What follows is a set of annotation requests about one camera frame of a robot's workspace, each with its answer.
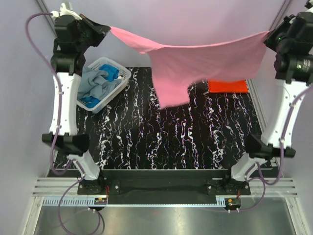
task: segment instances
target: gray towel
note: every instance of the gray towel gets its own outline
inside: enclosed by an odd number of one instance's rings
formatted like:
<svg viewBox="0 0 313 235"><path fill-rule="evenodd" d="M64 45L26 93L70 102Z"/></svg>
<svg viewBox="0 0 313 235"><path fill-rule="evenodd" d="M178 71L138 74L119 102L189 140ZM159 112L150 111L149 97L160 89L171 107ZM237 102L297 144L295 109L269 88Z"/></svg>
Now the gray towel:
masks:
<svg viewBox="0 0 313 235"><path fill-rule="evenodd" d="M81 99L92 96L99 100L104 99L122 82L121 79L109 82L105 79L108 75L109 74L106 71L92 70L88 67L84 67L82 80L78 88L77 98Z"/></svg>

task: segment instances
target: reflective metal surface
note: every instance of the reflective metal surface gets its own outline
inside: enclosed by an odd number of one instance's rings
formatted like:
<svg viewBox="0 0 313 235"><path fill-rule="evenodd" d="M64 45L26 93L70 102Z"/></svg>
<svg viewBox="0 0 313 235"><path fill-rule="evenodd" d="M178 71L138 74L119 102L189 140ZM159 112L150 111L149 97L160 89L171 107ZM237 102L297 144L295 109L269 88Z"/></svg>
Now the reflective metal surface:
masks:
<svg viewBox="0 0 313 235"><path fill-rule="evenodd" d="M253 205L244 198L242 204ZM96 227L97 215L83 208L62 207L67 229L85 235ZM266 198L249 212L231 213L203 208L104 208L105 235L295 235L284 199ZM35 235L65 235L58 225L57 208L43 207Z"/></svg>

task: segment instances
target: white vein pattern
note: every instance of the white vein pattern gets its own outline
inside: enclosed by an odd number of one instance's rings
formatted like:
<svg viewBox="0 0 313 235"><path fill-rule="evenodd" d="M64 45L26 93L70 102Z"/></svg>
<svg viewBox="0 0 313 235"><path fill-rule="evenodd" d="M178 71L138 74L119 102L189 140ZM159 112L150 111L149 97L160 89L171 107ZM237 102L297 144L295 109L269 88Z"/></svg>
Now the white vein pattern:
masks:
<svg viewBox="0 0 313 235"><path fill-rule="evenodd" d="M79 133L102 169L220 169L244 153L248 133L261 134L249 94L211 94L203 81L190 103L160 109L150 68L130 68L124 91L100 113L77 108ZM63 168L66 157L55 161Z"/></svg>

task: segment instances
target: gray wall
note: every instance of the gray wall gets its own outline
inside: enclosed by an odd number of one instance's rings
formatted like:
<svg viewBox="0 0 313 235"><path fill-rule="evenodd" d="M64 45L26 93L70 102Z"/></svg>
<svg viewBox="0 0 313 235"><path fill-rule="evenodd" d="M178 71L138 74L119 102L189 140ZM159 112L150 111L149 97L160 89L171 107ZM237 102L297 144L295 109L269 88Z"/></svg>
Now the gray wall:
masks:
<svg viewBox="0 0 313 235"><path fill-rule="evenodd" d="M53 108L50 71L30 47L24 30L28 16L39 12L33 0L1 3L0 16L0 234L17 235L37 177L48 169ZM52 55L52 33L43 18L31 23L31 35L44 55Z"/></svg>
<svg viewBox="0 0 313 235"><path fill-rule="evenodd" d="M268 30L284 0L71 0L73 10L158 43L185 46L235 40ZM58 10L62 0L45 0ZM150 66L147 55L109 34L86 53L87 63L109 57L124 66Z"/></svg>
<svg viewBox="0 0 313 235"><path fill-rule="evenodd" d="M305 11L305 0L294 0L287 10L287 15ZM268 50L262 66L255 79L256 89L262 103L267 121L269 120L273 99L275 99L275 70L273 63L275 53ZM299 197L304 209L307 222L313 233L313 122L312 122L313 94L309 94L302 103L299 115L294 126L292 147L297 151L294 159L286 159L284 175L291 176L298 190Z"/></svg>

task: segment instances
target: blue cloth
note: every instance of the blue cloth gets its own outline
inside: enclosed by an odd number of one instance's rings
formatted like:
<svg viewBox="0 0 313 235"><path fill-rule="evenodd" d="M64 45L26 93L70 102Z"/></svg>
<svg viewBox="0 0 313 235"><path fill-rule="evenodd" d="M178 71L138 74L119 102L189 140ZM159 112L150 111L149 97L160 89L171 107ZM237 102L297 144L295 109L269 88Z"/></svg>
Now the blue cloth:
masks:
<svg viewBox="0 0 313 235"><path fill-rule="evenodd" d="M86 98L82 98L81 101L84 103L84 105L87 108L93 108L94 106L96 106L100 100L96 99L95 97L89 96Z"/></svg>
<svg viewBox="0 0 313 235"><path fill-rule="evenodd" d="M109 75L106 77L106 79L109 82L113 82L115 79L118 78L119 71L116 67L113 67L111 65L103 65L99 68L99 70L108 72Z"/></svg>
<svg viewBox="0 0 313 235"><path fill-rule="evenodd" d="M122 82L121 79L109 82L106 80L108 76L109 74L106 71L92 70L88 67L84 67L77 99L81 100L82 98L90 96L98 100L104 99Z"/></svg>

